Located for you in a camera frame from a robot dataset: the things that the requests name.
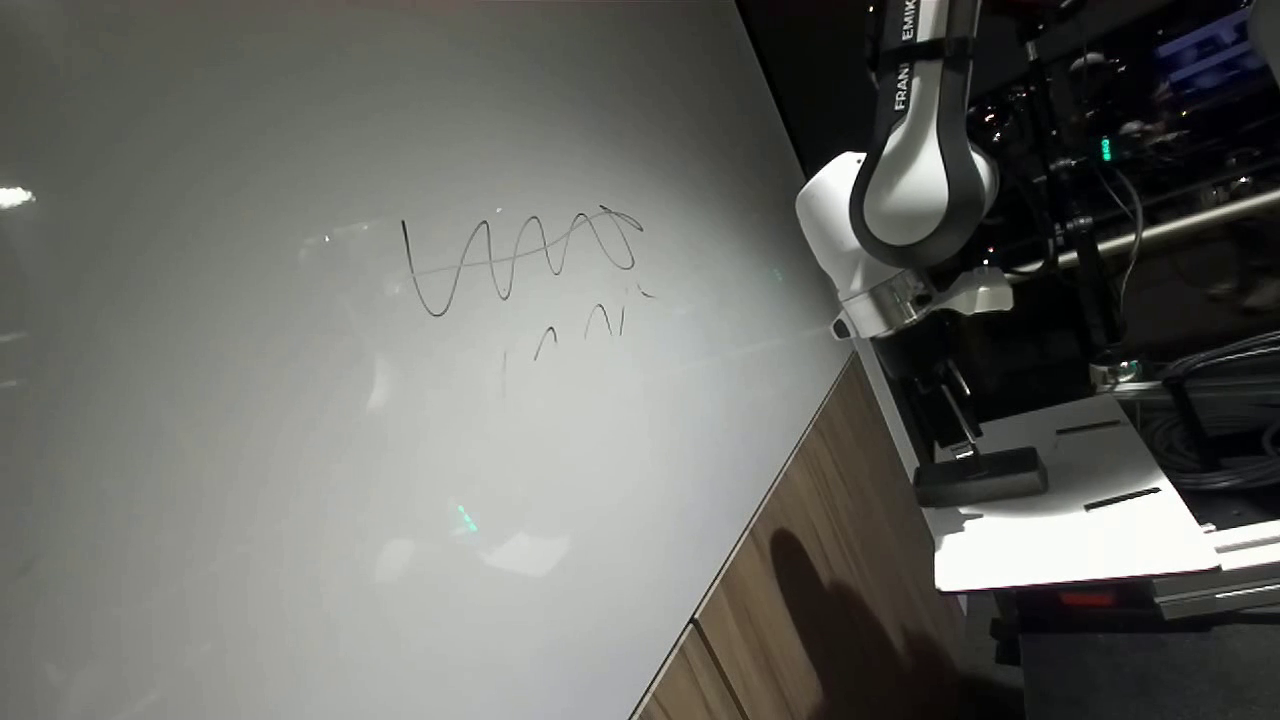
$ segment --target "whiteboard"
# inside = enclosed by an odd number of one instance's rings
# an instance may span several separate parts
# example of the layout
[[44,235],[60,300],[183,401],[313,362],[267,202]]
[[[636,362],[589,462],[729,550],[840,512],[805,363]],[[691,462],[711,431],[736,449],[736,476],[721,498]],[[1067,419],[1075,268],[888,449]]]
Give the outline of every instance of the whiteboard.
[[729,0],[2,0],[0,715],[628,715],[844,347]]

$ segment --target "wavy line drawing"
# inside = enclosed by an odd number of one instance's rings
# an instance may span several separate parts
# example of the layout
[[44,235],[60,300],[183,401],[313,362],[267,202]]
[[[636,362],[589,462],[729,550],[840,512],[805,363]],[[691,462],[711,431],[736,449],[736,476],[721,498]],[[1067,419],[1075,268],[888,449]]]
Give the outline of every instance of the wavy line drawing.
[[[618,235],[618,255],[608,249],[605,232],[601,232],[601,220],[608,220]],[[443,319],[453,313],[453,300],[461,292],[461,280],[468,268],[486,268],[486,284],[491,284],[491,297],[494,300],[510,300],[517,292],[517,268],[520,259],[528,255],[542,255],[546,271],[553,276],[565,276],[565,263],[568,263],[568,249],[570,249],[570,235],[592,235],[597,249],[605,254],[605,259],[618,271],[636,271],[636,249],[632,249],[632,232],[643,232],[643,225],[628,213],[614,213],[608,206],[601,206],[601,213],[576,213],[568,220],[568,230],[561,235],[546,235],[546,225],[539,217],[524,217],[520,232],[517,232],[517,249],[510,255],[494,255],[491,242],[491,225],[480,220],[472,232],[468,232],[468,243],[461,254],[456,263],[448,268],[416,268],[416,255],[413,255],[413,232],[408,232],[408,220],[399,220],[399,243],[404,243],[404,263],[408,263],[408,280],[413,280],[413,292],[416,292],[416,303],[430,318],[430,319]],[[425,292],[425,276],[430,271],[443,271],[448,276],[448,292],[440,303],[428,300]]]
[[584,337],[592,337],[597,318],[601,318],[601,324],[605,324],[605,329],[608,329],[608,337],[610,337],[610,318],[608,318],[608,310],[605,310],[605,303],[597,303],[597,310],[589,313]]
[[533,362],[542,355],[546,339],[561,346],[561,329],[557,329],[557,324],[542,329],[542,337],[539,337],[534,347],[533,347]]

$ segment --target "wooden panel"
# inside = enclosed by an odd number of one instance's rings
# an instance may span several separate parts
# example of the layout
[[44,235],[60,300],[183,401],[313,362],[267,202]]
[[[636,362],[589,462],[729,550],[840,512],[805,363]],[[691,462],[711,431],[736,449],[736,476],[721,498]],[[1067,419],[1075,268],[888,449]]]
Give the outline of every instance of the wooden panel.
[[744,720],[698,629],[691,629],[681,640],[674,659],[666,666],[655,693],[636,715],[640,720]]
[[795,449],[698,629],[760,720],[949,715],[960,612],[872,387],[850,363]]

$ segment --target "wire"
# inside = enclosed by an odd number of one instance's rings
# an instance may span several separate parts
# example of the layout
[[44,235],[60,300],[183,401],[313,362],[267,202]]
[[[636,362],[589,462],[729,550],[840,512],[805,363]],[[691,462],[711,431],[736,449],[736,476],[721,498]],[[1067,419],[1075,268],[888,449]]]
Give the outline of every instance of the wire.
[[1142,196],[1135,194],[1135,185],[1130,185],[1121,169],[1110,169],[1110,171],[1117,171],[1117,182],[1125,185],[1128,206],[1125,206],[1121,194],[1107,185],[1107,176],[1098,176],[1098,182],[1102,182],[1102,194],[1107,194],[1107,196],[1117,202],[1117,207],[1130,220],[1128,268],[1125,268],[1125,276],[1121,276],[1121,310],[1125,310],[1130,271],[1135,271],[1135,263],[1140,263],[1140,255],[1142,255],[1146,207],[1142,207]]

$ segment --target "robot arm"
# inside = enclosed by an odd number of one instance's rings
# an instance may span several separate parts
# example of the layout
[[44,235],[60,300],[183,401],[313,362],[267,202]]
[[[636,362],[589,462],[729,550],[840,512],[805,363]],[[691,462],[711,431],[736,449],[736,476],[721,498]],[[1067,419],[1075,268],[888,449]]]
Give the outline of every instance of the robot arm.
[[867,152],[834,155],[795,196],[811,255],[834,284],[840,324],[893,337],[932,313],[1006,313],[995,268],[932,287],[995,202],[991,160],[968,144],[981,0],[883,0],[878,96]]
[[995,202],[995,169],[964,130],[975,33],[981,0],[878,9],[874,124],[849,225],[883,263],[949,263]]

